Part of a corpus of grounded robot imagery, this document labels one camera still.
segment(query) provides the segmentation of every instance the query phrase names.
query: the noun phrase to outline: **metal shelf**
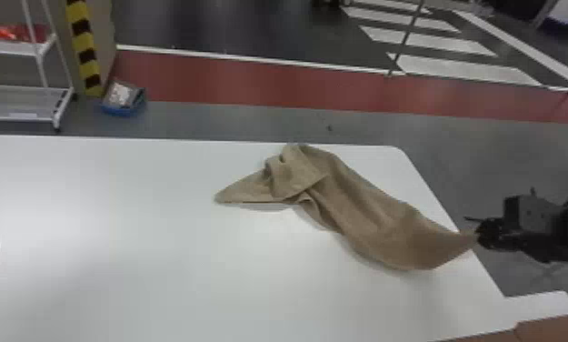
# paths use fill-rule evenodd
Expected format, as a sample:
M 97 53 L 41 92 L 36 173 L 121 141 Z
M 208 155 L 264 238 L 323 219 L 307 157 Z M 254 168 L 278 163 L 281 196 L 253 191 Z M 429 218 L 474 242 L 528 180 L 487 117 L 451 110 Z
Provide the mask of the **metal shelf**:
M 59 121 L 73 88 L 0 85 L 0 121 Z
M 50 13 L 47 0 L 40 0 L 48 26 L 52 34 L 46 41 L 37 43 L 35 39 L 34 20 L 31 17 L 29 0 L 20 0 L 25 15 L 25 24 L 31 38 L 31 43 L 7 42 L 0 40 L 0 55 L 29 56 L 35 59 L 37 71 L 42 86 L 0 85 L 0 121 L 46 121 L 52 122 L 53 128 L 61 128 L 61 117 L 74 95 L 72 77 L 65 61 L 61 42 L 54 33 L 53 16 Z M 46 78 L 44 56 L 53 45 L 56 45 L 59 57 L 63 63 L 68 88 L 52 88 Z
M 0 55 L 23 55 L 43 58 L 56 41 L 56 35 L 51 34 L 44 43 L 35 44 L 25 42 L 8 42 L 0 40 Z

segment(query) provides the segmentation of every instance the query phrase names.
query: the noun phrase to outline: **gray floor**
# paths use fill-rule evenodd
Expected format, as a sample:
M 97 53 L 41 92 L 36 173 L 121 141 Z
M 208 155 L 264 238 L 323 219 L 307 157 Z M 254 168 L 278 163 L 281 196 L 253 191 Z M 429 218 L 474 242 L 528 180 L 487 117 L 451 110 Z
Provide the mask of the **gray floor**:
M 0 134 L 53 134 L 46 125 L 1 124 Z M 461 229 L 463 216 L 499 216 L 502 200 L 529 192 L 568 196 L 568 125 L 260 106 L 150 103 L 134 118 L 72 104 L 64 135 L 392 145 L 402 148 Z M 507 296 L 568 292 L 568 266 L 475 249 Z

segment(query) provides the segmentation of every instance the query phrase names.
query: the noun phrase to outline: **white table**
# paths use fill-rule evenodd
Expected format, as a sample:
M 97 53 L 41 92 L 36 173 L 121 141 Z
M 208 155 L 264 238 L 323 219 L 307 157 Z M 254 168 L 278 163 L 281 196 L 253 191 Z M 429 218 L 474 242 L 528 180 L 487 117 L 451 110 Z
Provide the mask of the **white table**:
M 472 252 L 398 272 L 300 210 L 213 202 L 281 147 L 0 136 L 0 342 L 424 342 L 515 325 Z M 318 147 L 455 230 L 401 150 Z

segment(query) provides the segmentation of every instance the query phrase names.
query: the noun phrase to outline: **beige towel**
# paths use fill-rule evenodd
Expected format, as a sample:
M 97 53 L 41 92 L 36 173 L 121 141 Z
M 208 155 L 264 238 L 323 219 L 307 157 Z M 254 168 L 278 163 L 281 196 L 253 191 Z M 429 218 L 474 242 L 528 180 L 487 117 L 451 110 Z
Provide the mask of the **beige towel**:
M 343 234 L 364 257 L 399 269 L 438 267 L 473 246 L 475 235 L 454 233 L 381 191 L 337 156 L 288 145 L 264 169 L 215 196 L 220 203 L 299 204 L 315 221 Z

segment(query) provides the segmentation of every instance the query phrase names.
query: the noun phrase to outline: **hazard stripe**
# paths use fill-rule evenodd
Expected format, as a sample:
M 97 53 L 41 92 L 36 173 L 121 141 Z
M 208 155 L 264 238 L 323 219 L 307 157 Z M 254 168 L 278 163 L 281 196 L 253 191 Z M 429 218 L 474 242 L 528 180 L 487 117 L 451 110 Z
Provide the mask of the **hazard stripe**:
M 85 81 L 85 93 L 89 96 L 101 96 L 104 87 L 86 1 L 67 0 L 65 11 L 72 32 L 72 45 L 80 66 L 80 76 Z

